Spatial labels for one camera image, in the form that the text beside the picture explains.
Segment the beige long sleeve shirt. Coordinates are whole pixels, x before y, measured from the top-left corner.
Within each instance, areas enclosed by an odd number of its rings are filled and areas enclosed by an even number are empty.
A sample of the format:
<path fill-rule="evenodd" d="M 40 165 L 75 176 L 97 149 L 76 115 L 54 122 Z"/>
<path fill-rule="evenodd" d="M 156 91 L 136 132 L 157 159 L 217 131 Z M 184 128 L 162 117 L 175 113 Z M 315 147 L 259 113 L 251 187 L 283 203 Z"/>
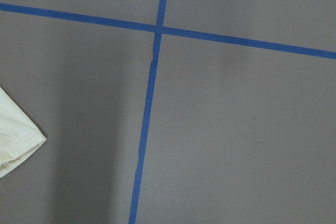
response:
<path fill-rule="evenodd" d="M 1 89 L 1 177 L 28 159 L 46 139 L 37 125 Z"/>

